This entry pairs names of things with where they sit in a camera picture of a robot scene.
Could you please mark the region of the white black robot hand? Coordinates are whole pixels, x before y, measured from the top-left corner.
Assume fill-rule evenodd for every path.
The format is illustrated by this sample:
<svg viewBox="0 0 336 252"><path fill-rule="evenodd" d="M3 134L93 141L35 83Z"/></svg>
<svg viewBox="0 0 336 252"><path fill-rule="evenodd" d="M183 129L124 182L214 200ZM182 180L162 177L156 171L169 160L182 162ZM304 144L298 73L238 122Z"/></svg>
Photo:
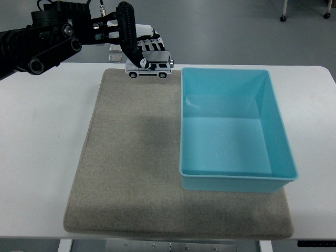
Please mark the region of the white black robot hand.
<svg viewBox="0 0 336 252"><path fill-rule="evenodd" d="M122 1L116 8L118 30L109 34L109 38L119 38L120 46L127 58L138 68L154 70L155 66L148 61L139 46L150 47L150 50L163 50L165 47L161 35L151 25L135 23L134 8L128 2Z"/></svg>

